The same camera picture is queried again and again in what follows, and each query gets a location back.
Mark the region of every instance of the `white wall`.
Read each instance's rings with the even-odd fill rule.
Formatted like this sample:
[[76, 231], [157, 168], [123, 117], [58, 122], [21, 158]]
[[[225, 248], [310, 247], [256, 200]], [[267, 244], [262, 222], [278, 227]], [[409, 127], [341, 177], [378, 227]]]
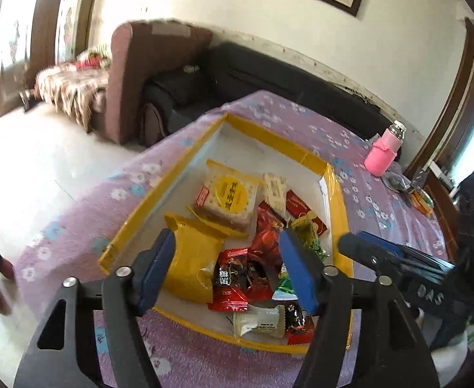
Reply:
[[426, 137], [460, 63], [462, 1], [363, 0], [353, 17], [319, 0], [95, 0], [90, 43], [109, 42], [125, 20], [158, 17], [258, 36], [350, 77]]

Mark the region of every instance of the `black sofa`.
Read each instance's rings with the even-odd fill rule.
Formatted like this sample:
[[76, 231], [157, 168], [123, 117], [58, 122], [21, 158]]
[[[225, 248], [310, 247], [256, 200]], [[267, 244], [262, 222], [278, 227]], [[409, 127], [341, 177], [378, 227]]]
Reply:
[[224, 42], [208, 50], [195, 72], [173, 71], [153, 77], [144, 87], [168, 133], [206, 111], [258, 90], [268, 90], [336, 121], [367, 140], [390, 126], [380, 108], [304, 70], [244, 46]]

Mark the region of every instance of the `cracker package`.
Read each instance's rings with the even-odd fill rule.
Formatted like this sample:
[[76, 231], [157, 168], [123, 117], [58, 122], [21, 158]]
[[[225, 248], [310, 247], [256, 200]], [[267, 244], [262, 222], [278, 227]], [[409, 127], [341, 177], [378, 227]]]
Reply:
[[247, 231], [261, 180], [211, 159], [206, 164], [209, 171], [197, 194], [196, 214], [231, 229]]
[[163, 287], [181, 299], [212, 302], [215, 264], [226, 235], [171, 212], [165, 213], [165, 221], [176, 237], [176, 253]]

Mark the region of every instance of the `red snack package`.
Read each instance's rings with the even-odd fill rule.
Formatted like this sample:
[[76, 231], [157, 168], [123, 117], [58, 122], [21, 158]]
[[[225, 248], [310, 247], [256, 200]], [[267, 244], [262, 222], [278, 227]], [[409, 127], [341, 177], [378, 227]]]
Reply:
[[325, 224], [316, 215], [316, 213], [313, 212], [309, 208], [309, 206], [305, 204], [303, 200], [293, 192], [293, 190], [287, 191], [287, 197], [285, 201], [286, 201], [285, 208], [295, 218], [299, 218], [303, 215], [309, 215], [313, 223], [315, 223], [315, 225], [318, 226], [317, 229], [315, 228], [317, 235], [320, 236], [323, 233], [325, 233], [325, 231], [327, 230], [327, 226], [325, 226]]
[[307, 344], [314, 336], [314, 321], [309, 313], [296, 303], [285, 306], [287, 344]]
[[271, 285], [267, 279], [264, 268], [259, 262], [248, 261], [246, 276], [248, 280], [248, 288], [246, 289], [248, 302], [271, 299]]
[[248, 299], [246, 261], [248, 248], [227, 249], [219, 254], [214, 275], [214, 301], [208, 308], [214, 311], [245, 311]]
[[282, 257], [278, 248], [278, 232], [284, 228], [284, 220], [265, 201], [257, 206], [257, 233], [248, 256], [264, 267], [282, 267]]

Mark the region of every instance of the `pink bottle sleeve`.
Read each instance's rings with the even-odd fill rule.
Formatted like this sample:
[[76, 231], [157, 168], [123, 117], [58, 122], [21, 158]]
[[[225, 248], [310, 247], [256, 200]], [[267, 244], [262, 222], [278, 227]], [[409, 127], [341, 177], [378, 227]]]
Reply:
[[389, 147], [391, 151], [394, 151], [396, 153], [402, 145], [402, 140], [399, 140], [399, 138], [394, 136], [388, 129], [385, 130], [384, 134], [381, 137], [381, 140], [386, 147]]
[[391, 162], [395, 159], [395, 156], [397, 156], [396, 152], [384, 145], [379, 138], [372, 144], [370, 153], [365, 159], [365, 168], [373, 176], [379, 177], [386, 172]]

